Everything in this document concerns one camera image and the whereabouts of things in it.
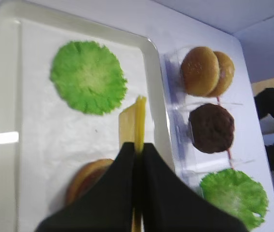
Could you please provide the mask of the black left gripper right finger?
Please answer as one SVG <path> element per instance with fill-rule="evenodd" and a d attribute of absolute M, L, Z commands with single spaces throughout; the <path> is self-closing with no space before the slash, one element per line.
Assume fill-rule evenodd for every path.
<path fill-rule="evenodd" d="M 142 213 L 147 232 L 245 232 L 236 217 L 202 199 L 146 143 L 141 158 Z"/>

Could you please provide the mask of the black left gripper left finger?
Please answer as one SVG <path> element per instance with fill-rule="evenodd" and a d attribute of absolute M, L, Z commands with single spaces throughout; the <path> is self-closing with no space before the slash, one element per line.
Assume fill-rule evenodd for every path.
<path fill-rule="evenodd" d="M 81 198 L 44 219 L 36 231 L 131 231 L 134 160 L 134 144 L 124 143 L 98 182 Z"/>

